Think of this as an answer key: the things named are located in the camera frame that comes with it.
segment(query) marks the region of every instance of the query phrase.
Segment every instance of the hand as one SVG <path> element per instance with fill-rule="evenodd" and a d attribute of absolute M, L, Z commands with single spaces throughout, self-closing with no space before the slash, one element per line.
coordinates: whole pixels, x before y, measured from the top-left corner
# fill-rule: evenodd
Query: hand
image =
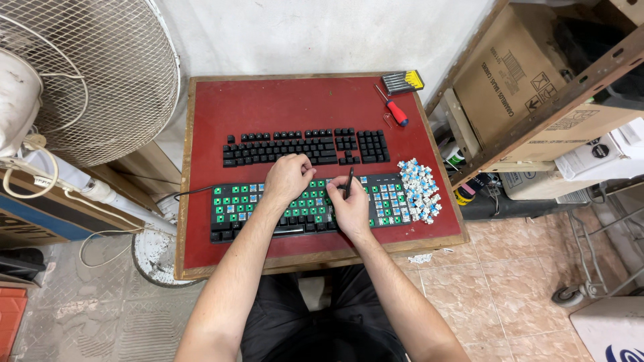
<path fill-rule="evenodd" d="M 264 196 L 283 211 L 308 187 L 317 172 L 306 155 L 280 157 L 266 175 Z"/>
<path fill-rule="evenodd" d="M 339 176 L 327 184 L 327 193 L 336 210 L 336 221 L 340 229 L 355 244 L 368 235 L 369 228 L 369 197 L 362 188 L 360 181 L 354 177 L 351 181 L 351 195 L 346 200 L 345 191 L 337 187 L 345 185 L 347 176 Z"/>

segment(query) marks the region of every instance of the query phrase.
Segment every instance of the mechanical keyboard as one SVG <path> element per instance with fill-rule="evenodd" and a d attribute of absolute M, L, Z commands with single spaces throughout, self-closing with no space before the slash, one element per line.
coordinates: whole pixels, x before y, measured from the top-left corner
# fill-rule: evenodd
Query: mechanical keyboard
<path fill-rule="evenodd" d="M 314 166 L 339 164 L 373 164 L 390 162 L 384 133 L 358 131 L 353 128 L 313 129 L 270 133 L 244 133 L 241 143 L 235 144 L 235 136 L 228 136 L 223 146 L 223 166 L 238 167 L 275 162 L 291 153 L 305 154 Z"/>
<path fill-rule="evenodd" d="M 398 173 L 357 176 L 369 196 L 369 225 L 389 227 L 411 223 L 403 182 Z M 273 237 L 337 232 L 336 214 L 327 195 L 330 178 L 313 179 L 284 211 Z M 264 184 L 213 186 L 211 243 L 232 242 L 261 200 Z"/>

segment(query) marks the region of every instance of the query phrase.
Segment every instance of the tiled floor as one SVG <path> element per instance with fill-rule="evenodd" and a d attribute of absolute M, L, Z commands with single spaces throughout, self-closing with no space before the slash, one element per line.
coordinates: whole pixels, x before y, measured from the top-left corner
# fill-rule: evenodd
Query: tiled floor
<path fill-rule="evenodd" d="M 592 209 L 576 213 L 590 231 L 599 228 Z M 445 317 L 472 361 L 591 362 L 568 320 L 588 301 L 572 310 L 550 302 L 554 290 L 583 280 L 566 214 L 470 222 L 467 228 L 472 242 L 453 252 L 434 251 L 420 265 L 396 262 Z M 108 260 L 128 243 L 128 236 L 97 240 L 86 250 L 88 262 Z M 88 269 L 78 261 L 79 247 L 58 244 L 47 254 L 50 268 L 41 275 L 43 287 L 29 292 L 12 361 L 172 361 L 204 283 L 157 287 L 138 274 L 129 253 Z M 627 272 L 605 236 L 596 248 L 614 287 Z"/>
<path fill-rule="evenodd" d="M 589 231 L 600 227 L 590 207 L 575 213 Z M 583 281 L 567 214 L 468 222 L 467 228 L 472 242 L 453 252 L 435 251 L 419 265 L 406 258 L 396 262 L 444 316 L 472 361 L 591 362 L 568 318 L 590 301 L 572 309 L 550 301 L 556 289 Z M 627 271 L 605 234 L 594 240 L 611 289 Z M 582 247 L 589 261 L 583 241 Z"/>

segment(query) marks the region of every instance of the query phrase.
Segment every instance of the fan guard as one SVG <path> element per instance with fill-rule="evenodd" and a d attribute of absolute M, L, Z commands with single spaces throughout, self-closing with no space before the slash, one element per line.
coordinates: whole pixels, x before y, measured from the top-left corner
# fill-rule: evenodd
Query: fan guard
<path fill-rule="evenodd" d="M 76 76 L 43 76 L 34 124 L 58 157 L 77 167 L 104 164 L 141 148 L 168 122 L 179 65 L 157 14 L 144 0 L 0 2 L 0 47 L 41 75 Z"/>

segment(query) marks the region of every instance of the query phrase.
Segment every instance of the red screwdriver handle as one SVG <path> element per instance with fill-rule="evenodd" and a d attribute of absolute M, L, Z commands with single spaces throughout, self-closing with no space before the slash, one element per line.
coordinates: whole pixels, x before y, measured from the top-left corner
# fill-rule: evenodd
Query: red screwdriver handle
<path fill-rule="evenodd" d="M 398 122 L 398 124 L 400 124 L 402 127 L 407 126 L 409 119 L 407 118 L 407 115 L 405 115 L 404 112 L 400 108 L 398 108 L 398 106 L 396 106 L 396 103 L 394 103 L 391 99 L 388 99 L 385 105 L 392 112 L 392 115 L 396 122 Z"/>

